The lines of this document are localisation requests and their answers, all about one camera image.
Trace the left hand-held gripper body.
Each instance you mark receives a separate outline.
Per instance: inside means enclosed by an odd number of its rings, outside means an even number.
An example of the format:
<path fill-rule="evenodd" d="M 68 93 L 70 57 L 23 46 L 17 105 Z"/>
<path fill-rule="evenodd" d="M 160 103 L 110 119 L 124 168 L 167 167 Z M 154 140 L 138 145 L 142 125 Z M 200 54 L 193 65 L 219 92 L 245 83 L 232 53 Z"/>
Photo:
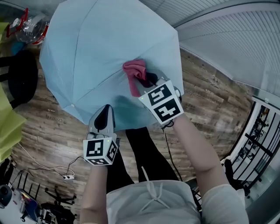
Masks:
<path fill-rule="evenodd" d="M 84 160 L 95 166 L 112 165 L 118 150 L 115 133 L 115 117 L 112 108 L 112 129 L 98 132 L 92 116 L 88 124 L 87 138 L 83 141 Z"/>

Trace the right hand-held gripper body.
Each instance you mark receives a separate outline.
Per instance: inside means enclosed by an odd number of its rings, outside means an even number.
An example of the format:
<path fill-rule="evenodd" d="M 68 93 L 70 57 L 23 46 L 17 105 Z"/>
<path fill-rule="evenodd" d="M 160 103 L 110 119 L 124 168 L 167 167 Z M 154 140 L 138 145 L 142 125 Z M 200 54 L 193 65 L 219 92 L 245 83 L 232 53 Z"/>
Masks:
<path fill-rule="evenodd" d="M 138 99 L 164 125 L 184 113 L 180 91 L 171 80 L 161 77 L 153 89 L 145 91 Z"/>

